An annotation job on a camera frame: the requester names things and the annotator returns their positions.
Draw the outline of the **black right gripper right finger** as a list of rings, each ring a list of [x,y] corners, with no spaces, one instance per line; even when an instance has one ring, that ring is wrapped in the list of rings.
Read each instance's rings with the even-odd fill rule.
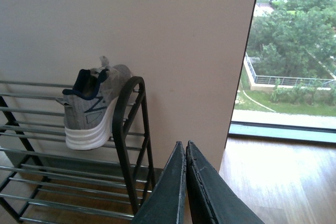
[[[193,141],[186,148],[192,223],[263,223],[231,190]]]

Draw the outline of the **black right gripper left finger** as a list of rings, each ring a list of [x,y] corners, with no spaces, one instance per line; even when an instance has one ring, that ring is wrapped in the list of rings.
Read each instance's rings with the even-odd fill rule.
[[[149,198],[132,223],[183,223],[186,196],[186,155],[178,141]]]

